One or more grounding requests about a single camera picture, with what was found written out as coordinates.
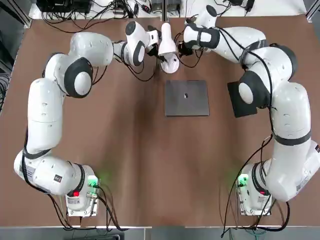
floor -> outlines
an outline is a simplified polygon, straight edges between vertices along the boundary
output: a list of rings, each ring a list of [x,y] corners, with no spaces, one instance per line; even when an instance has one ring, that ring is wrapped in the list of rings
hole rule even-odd
[[[309,9],[314,0],[304,0],[305,8]],[[312,19],[315,33],[320,40],[320,13],[318,12]],[[6,30],[5,25],[0,25],[1,30]],[[5,36],[9,39],[7,41],[8,48],[13,56],[16,55],[21,38],[23,35],[23,27],[17,27],[16,33],[10,33],[6,30]],[[218,240],[221,239],[220,235],[222,228],[183,228],[183,227],[168,227],[168,228],[153,228],[147,229],[132,229],[124,233],[125,240]],[[319,227],[288,227],[279,233],[268,233],[267,235],[259,237],[259,240],[318,240],[320,234]],[[62,239],[88,239],[88,237],[100,237],[99,233],[95,230],[81,231],[81,232],[66,232],[61,228],[0,228],[0,240],[62,240]],[[249,235],[244,230],[233,230],[232,236],[234,240],[254,240],[255,237]],[[223,239],[230,239],[226,234]]]

tabletop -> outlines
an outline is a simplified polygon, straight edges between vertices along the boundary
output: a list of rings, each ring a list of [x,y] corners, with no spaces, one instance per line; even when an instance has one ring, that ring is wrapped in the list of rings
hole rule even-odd
[[[145,28],[160,28],[162,24],[157,18],[137,21]],[[90,31],[112,41],[124,40],[128,22],[110,20],[96,24]],[[171,19],[170,24],[173,36],[184,28],[183,19]],[[295,52],[298,70],[292,81],[308,91],[312,139],[320,143],[320,48],[306,17],[224,17],[216,25],[257,28],[269,43],[286,45]],[[72,22],[61,23],[60,27],[77,30]],[[29,86],[41,77],[51,53],[69,52],[71,36],[42,20],[33,21],[25,31],[0,117],[0,226],[60,225],[49,198],[19,178],[13,164],[24,143]],[[192,65],[196,58],[188,56],[184,61]],[[147,79],[156,60],[146,55],[144,62],[141,78]],[[267,110],[234,117],[227,83],[238,81],[242,74],[239,65],[215,53],[204,55],[195,68],[180,65],[171,75],[158,70],[148,82],[137,80],[123,64],[113,61],[87,97],[64,101],[63,136],[53,154],[93,168],[112,191],[121,226],[222,226],[221,215],[233,179],[270,134]],[[210,116],[166,117],[166,80],[205,80]],[[265,159],[271,157],[272,145],[264,150]],[[319,182],[320,173],[316,173],[290,201],[290,226],[320,226]],[[231,202],[235,209],[234,196]],[[101,206],[97,217],[82,220],[83,226],[106,224]],[[253,222],[252,217],[240,217],[238,224]],[[261,224],[281,225],[277,208]],[[227,225],[235,225],[231,209]]]

black cable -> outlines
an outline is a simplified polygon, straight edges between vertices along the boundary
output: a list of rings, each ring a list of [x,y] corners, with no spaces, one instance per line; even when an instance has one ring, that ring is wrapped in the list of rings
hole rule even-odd
[[[286,219],[284,224],[280,227],[280,228],[268,228],[268,227],[263,227],[263,226],[259,226],[257,227],[257,229],[261,229],[261,230],[265,230],[268,232],[280,232],[283,229],[285,229],[289,223],[289,219],[290,219],[290,205],[289,202],[286,202],[286,207],[287,207],[287,213],[286,213]]]
[[[187,17],[187,11],[188,11],[188,0],[185,2],[185,18]]]
[[[232,47],[230,46],[230,44],[229,44],[226,36],[224,35],[224,33],[223,33],[220,29],[218,29],[218,31],[219,31],[219,33],[222,35],[222,37],[224,38],[224,40],[225,40],[226,44],[228,45],[228,47],[229,47],[232,55],[235,57],[235,59],[236,59],[237,61],[239,61],[239,58],[237,57],[237,55],[235,54],[234,50],[233,50]]]
[[[120,60],[122,60],[122,58],[121,58],[120,56],[118,56],[117,54],[114,53],[114,55],[115,55],[116,57],[118,57]],[[124,61],[122,61],[122,63],[130,70],[130,72],[132,73],[132,75],[133,75],[136,79],[138,79],[138,80],[141,81],[141,82],[148,82],[148,81],[149,81],[150,79],[152,79],[152,78],[155,76],[155,74],[156,74],[157,65],[158,65],[158,59],[156,58],[155,67],[154,67],[154,71],[153,71],[152,76],[149,77],[147,80],[141,79],[141,78],[139,78],[137,75],[135,75],[135,71],[131,68],[131,66],[130,66],[129,64],[126,64]]]
[[[104,9],[102,9],[102,10],[101,10],[100,12],[98,12],[95,16],[93,16],[93,17],[86,23],[86,25],[85,25],[84,27],[78,26],[74,21],[72,21],[78,28],[80,28],[79,31],[66,31],[66,30],[60,29],[59,27],[54,26],[54,24],[59,24],[59,23],[65,22],[65,21],[67,21],[67,20],[72,20],[72,16],[73,16],[73,14],[75,14],[74,11],[72,11],[72,12],[69,14],[68,17],[63,17],[62,15],[61,15],[61,16],[56,15],[58,19],[59,19],[59,18],[62,19],[62,20],[60,20],[59,22],[50,22],[50,21],[48,21],[48,20],[44,17],[44,13],[43,13],[43,12],[41,13],[41,16],[42,16],[42,19],[44,20],[44,22],[45,22],[47,25],[51,26],[52,28],[55,28],[55,29],[57,29],[57,30],[59,30],[59,31],[61,31],[61,32],[63,32],[63,33],[75,34],[75,33],[83,32],[83,31],[85,31],[85,30],[93,27],[93,26],[96,25],[96,24],[105,23],[105,22],[107,22],[107,21],[110,20],[110,19],[125,19],[125,18],[127,17],[127,15],[124,15],[123,17],[107,18],[107,19],[104,19],[104,20],[102,20],[102,21],[98,21],[98,22],[92,23],[92,24],[90,25],[90,22],[91,22],[92,20],[96,19],[99,15],[101,15],[101,17],[102,17],[102,15],[103,15],[106,11],[113,9],[113,8],[111,8],[111,7],[113,6],[113,4],[114,4],[114,2],[111,2],[110,4],[108,4]]]
[[[98,72],[99,72],[99,67],[96,68],[96,72],[95,72],[95,76],[94,76],[94,79],[93,79],[93,83],[96,81],[97,79],[97,76],[98,76]]]
[[[129,230],[128,228],[121,228],[121,227],[119,226],[118,222],[115,220],[115,218],[114,218],[114,216],[113,216],[113,214],[112,214],[112,212],[111,212],[111,210],[110,210],[107,202],[106,202],[102,197],[100,197],[100,196],[98,196],[98,199],[105,205],[106,211],[109,213],[109,215],[110,215],[110,217],[111,217],[111,219],[112,219],[112,222],[113,222],[114,226],[116,227],[116,229],[119,230],[119,231],[121,231],[121,232],[124,232],[124,231]]]
[[[178,56],[176,56],[176,57],[178,58],[179,62],[182,63],[182,65],[186,66],[187,68],[193,69],[198,65],[203,54],[204,54],[204,51],[202,50],[200,56],[198,57],[198,60],[196,61],[195,65],[193,65],[193,66],[189,66],[189,65],[185,64],[184,62],[181,61],[180,57],[178,57]]]
[[[225,8],[225,10],[221,13],[218,13],[217,16],[221,17],[223,14],[225,14],[229,9],[231,8],[231,2],[229,2],[228,6]]]
[[[263,153],[263,149],[261,148],[261,152],[260,152],[260,164],[261,164],[260,165],[260,169],[262,169],[262,171],[264,173],[264,176],[266,177],[267,174],[266,174],[265,167],[264,167],[265,163],[262,161],[262,153]]]
[[[214,2],[215,2],[215,4],[216,5],[218,5],[218,6],[223,6],[223,7],[225,7],[225,8],[227,8],[228,6],[226,6],[226,5],[223,5],[223,4],[220,4],[220,3],[217,3],[217,1],[216,0],[214,0]]]
[[[136,79],[138,79],[138,80],[141,81],[141,82],[148,82],[148,81],[149,81],[150,79],[152,79],[152,78],[155,76],[155,74],[156,74],[157,65],[158,65],[158,59],[156,59],[155,68],[154,68],[154,71],[153,71],[152,76],[149,77],[147,80],[141,79],[141,78],[139,78],[137,75],[135,75],[135,73],[131,70],[130,65],[127,65],[127,64],[124,64],[124,65],[130,70],[130,72],[132,73],[133,76],[135,76]]]
[[[103,70],[103,73],[101,74],[101,76],[99,77],[99,79],[98,79],[97,81],[94,81],[94,82],[92,83],[92,86],[95,85],[95,84],[97,84],[97,83],[103,78],[103,76],[105,75],[105,73],[106,73],[106,71],[107,71],[107,67],[108,67],[108,66],[105,66],[105,68],[104,68],[104,70]]]
[[[105,192],[105,190],[102,188],[102,187],[100,187],[99,186],[99,189],[102,191],[102,193],[103,193],[103,196],[104,196],[104,199],[105,199],[105,202],[107,202],[107,195],[106,195],[106,192]],[[107,232],[111,232],[111,230],[109,229],[109,225],[110,225],[110,222],[111,222],[111,217],[110,217],[110,220],[108,221],[108,211],[106,211],[106,217],[105,217],[105,219],[106,219],[106,222],[105,222],[105,224],[106,224],[106,231]]]
[[[145,69],[145,62],[142,61],[142,70],[141,70],[140,72],[135,71],[132,66],[129,66],[129,67],[130,67],[130,69],[131,69],[135,74],[141,74],[141,73],[144,71],[144,69]]]

white robotic arm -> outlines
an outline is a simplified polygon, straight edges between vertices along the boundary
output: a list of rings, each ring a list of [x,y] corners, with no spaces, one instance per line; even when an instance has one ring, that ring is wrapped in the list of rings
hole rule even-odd
[[[98,185],[94,171],[87,165],[62,160],[51,153],[62,137],[65,96],[86,97],[93,85],[93,67],[108,66],[113,58],[139,66],[145,51],[159,41],[158,31],[147,32],[137,22],[126,29],[127,41],[112,42],[92,32],[73,35],[68,54],[55,53],[48,60],[43,78],[32,82],[28,97],[26,143],[14,161],[14,171],[46,193],[66,197],[69,215],[88,217],[94,208]]]
[[[183,55],[186,49],[204,48],[245,66],[238,92],[248,106],[266,108],[272,96],[272,158],[246,165],[237,180],[241,214],[260,215],[263,209],[266,214],[272,203],[270,194],[289,201],[320,167],[320,147],[311,140],[308,94],[302,85],[289,82],[297,68],[289,48],[268,46],[265,35],[254,28],[216,27],[216,18],[214,8],[207,6],[194,22],[189,21],[179,50]]]

wire bundle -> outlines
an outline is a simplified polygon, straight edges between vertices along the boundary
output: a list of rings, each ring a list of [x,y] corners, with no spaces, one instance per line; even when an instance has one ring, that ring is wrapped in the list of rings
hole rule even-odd
[[[184,32],[185,32],[185,30],[183,30],[182,32],[177,33],[177,35],[175,35],[175,37],[174,37],[174,43],[175,43],[175,45],[176,45],[177,48],[178,48],[178,44],[179,44],[179,41],[178,41],[178,40],[179,40],[179,37],[180,37],[180,36],[183,36]],[[186,66],[187,68],[190,68],[190,69],[195,68],[195,67],[198,65],[201,57],[202,57],[203,54],[204,54],[204,49],[199,49],[199,50],[194,50],[194,51],[195,51],[195,55],[196,55],[196,57],[197,57],[197,61],[196,61],[196,63],[195,63],[194,65],[190,66],[190,65],[185,64],[185,63],[181,60],[181,58],[177,55],[177,58],[178,58],[179,62],[180,62],[182,65]]]
[[[41,17],[44,20],[44,22],[49,25],[50,27],[57,29],[63,33],[67,33],[67,34],[75,34],[75,33],[80,33],[83,31],[88,30],[89,28],[93,27],[96,24],[100,24],[100,23],[105,23],[111,19],[125,19],[127,17],[129,18],[133,18],[134,16],[134,12],[132,10],[132,8],[130,7],[130,5],[128,4],[127,0],[113,0],[112,2],[110,2],[108,5],[106,6],[102,6],[98,3],[96,3],[94,0],[91,0],[94,4],[98,5],[99,7],[103,8],[101,11],[99,12],[95,12],[96,14],[93,17],[87,17],[86,15],[83,15],[80,12],[76,12],[75,10],[71,11],[70,13],[66,14],[66,13],[61,13],[61,12],[41,12]],[[124,10],[124,15],[122,17],[111,17],[111,18],[107,18],[104,20],[101,20],[102,16],[107,12],[107,11],[112,11],[114,9],[123,9]],[[84,17],[84,19],[89,21],[84,25],[84,26],[79,26],[75,21],[77,20],[77,14],[80,14]],[[60,29],[59,27],[57,27],[57,24],[60,23],[64,23],[67,21],[72,21],[73,24],[79,28],[80,30],[78,31],[67,31],[67,30],[63,30]]]
[[[9,87],[10,78],[7,74],[0,74],[0,113],[2,111],[7,90]]]

